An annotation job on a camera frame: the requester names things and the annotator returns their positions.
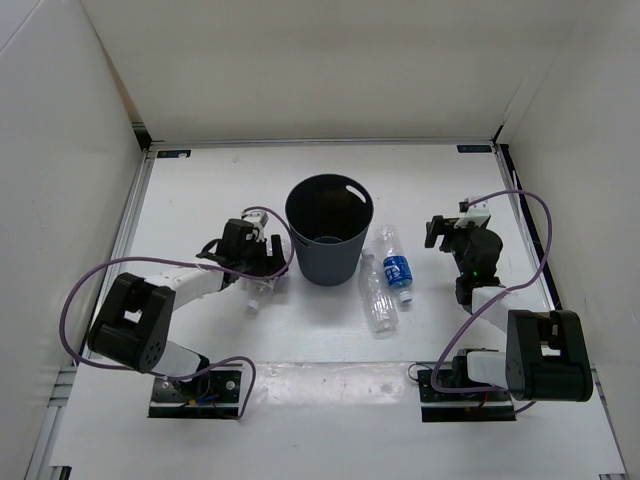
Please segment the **clear bottle white blue label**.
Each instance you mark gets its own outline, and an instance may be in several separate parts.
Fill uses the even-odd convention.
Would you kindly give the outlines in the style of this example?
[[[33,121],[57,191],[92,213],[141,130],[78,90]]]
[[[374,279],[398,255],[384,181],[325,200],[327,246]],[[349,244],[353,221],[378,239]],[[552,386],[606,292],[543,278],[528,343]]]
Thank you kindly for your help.
[[[246,313],[257,316],[262,307],[269,304],[274,295],[284,295],[288,289],[289,276],[287,273],[269,281],[248,280]]]

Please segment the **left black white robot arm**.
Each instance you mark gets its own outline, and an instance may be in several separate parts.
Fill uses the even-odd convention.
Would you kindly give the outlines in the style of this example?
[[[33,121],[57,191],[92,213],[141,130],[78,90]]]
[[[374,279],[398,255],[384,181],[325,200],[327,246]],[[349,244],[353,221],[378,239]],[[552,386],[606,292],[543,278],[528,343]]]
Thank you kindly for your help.
[[[146,278],[119,275],[89,332],[90,351],[139,373],[176,378],[188,399],[204,397],[209,360],[168,339],[173,313],[241,277],[271,277],[284,269],[281,237],[265,238],[267,222],[268,214],[259,210],[228,220],[222,237],[197,255],[211,261],[210,268],[178,267]]]

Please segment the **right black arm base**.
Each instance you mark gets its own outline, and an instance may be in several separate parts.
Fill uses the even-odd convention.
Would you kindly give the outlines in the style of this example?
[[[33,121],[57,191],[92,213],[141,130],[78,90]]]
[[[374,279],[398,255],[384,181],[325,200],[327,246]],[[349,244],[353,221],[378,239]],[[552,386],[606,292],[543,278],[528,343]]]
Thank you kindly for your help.
[[[479,423],[515,421],[510,396],[504,392],[441,393],[431,385],[432,367],[409,365],[409,380],[418,386],[423,423]]]

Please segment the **clear unlabelled plastic bottle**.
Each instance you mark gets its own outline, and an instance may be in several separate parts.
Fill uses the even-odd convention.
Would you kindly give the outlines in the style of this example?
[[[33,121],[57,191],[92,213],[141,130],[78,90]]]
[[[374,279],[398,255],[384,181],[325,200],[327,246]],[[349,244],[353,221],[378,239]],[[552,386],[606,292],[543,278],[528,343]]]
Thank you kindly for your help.
[[[376,337],[390,336],[398,324],[382,264],[370,248],[361,252],[359,291],[368,325]]]

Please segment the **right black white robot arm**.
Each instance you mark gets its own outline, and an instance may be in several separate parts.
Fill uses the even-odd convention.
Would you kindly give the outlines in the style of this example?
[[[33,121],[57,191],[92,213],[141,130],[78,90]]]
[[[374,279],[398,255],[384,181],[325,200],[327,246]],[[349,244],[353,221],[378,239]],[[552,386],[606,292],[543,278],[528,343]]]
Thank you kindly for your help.
[[[501,238],[486,223],[435,216],[425,245],[453,256],[459,275],[456,300],[469,321],[484,318],[506,335],[503,350],[462,349],[449,377],[435,365],[431,388],[470,400],[506,392],[520,401],[585,402],[593,377],[579,316],[570,310],[536,311],[499,280]]]

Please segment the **left dark corner label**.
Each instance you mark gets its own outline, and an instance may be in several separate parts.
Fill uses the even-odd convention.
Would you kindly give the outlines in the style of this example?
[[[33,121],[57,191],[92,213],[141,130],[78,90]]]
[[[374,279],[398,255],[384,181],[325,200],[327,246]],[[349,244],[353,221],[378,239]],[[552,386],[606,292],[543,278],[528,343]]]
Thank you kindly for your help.
[[[182,158],[189,158],[190,156],[191,156],[190,149],[159,150],[156,153],[157,159],[182,159]]]

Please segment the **right dark corner label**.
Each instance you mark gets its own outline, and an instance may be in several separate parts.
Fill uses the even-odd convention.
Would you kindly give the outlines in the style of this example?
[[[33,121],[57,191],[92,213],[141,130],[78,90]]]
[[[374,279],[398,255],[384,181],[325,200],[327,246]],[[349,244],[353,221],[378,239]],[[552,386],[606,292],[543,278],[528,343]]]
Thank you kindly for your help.
[[[456,148],[461,154],[484,154],[493,152],[493,148],[490,145],[461,144],[457,145]]]

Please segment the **right black frame rail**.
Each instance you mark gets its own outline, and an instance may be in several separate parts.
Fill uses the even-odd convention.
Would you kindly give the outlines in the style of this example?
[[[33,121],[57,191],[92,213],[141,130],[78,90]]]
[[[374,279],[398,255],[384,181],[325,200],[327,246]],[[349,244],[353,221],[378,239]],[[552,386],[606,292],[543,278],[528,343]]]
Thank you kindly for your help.
[[[504,126],[500,125],[491,139],[493,150],[505,186],[507,188],[520,189],[522,187],[522,183],[510,153],[510,147],[507,143],[503,143],[500,141],[500,136],[502,134],[503,128]],[[534,217],[532,215],[531,207],[533,206],[533,204],[538,204],[538,202],[531,197],[526,197],[523,195],[511,196],[510,202],[516,216],[519,230],[529,249],[529,256],[531,257],[534,265],[538,267],[543,260],[544,255],[547,253],[547,247],[541,239]],[[556,282],[548,263],[544,264],[544,268],[539,279],[537,280],[537,284],[540,287],[542,296],[544,297],[546,304],[552,310],[561,309],[562,301],[560,299],[556,287]]]

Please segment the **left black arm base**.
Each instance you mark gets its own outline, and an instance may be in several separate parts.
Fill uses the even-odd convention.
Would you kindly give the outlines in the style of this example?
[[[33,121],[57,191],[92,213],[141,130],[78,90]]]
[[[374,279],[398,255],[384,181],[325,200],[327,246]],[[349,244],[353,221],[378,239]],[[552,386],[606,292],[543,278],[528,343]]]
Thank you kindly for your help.
[[[156,378],[147,417],[151,419],[231,420],[239,415],[243,367],[231,363],[188,382]]]

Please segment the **dark grey plastic bin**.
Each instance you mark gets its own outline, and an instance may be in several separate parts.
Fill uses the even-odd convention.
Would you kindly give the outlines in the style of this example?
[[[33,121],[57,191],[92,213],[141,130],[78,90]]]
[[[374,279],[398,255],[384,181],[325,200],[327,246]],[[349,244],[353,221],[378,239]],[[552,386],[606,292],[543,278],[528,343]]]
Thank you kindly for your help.
[[[374,216],[372,197],[360,183],[339,174],[309,177],[289,193],[285,215],[308,281],[333,287],[353,276]]]

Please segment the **dark corner label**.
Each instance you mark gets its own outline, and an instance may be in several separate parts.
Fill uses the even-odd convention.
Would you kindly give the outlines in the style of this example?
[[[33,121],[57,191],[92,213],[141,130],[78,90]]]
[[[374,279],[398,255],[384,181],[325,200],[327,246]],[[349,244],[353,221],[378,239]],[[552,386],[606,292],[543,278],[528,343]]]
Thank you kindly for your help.
[[[157,159],[182,159],[182,158],[189,158],[190,156],[191,156],[190,149],[159,150],[156,153]]]
[[[493,152],[493,148],[490,145],[461,144],[457,145],[456,148],[461,154],[484,154]]]

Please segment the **left aluminium frame rail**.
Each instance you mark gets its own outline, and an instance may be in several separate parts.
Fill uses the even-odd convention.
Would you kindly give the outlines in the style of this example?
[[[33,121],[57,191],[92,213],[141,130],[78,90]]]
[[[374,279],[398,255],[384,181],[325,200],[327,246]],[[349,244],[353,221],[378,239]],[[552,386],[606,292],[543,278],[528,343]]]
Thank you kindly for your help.
[[[141,200],[144,198],[150,176],[147,154],[152,144],[151,136],[142,121],[134,121],[131,126],[141,147],[142,157],[137,162],[136,174],[127,197],[110,259],[124,257],[130,250],[130,237],[137,222]],[[75,366],[65,366],[57,375],[25,479],[68,479],[70,476],[70,466],[51,466],[50,459],[71,394],[76,370]]]

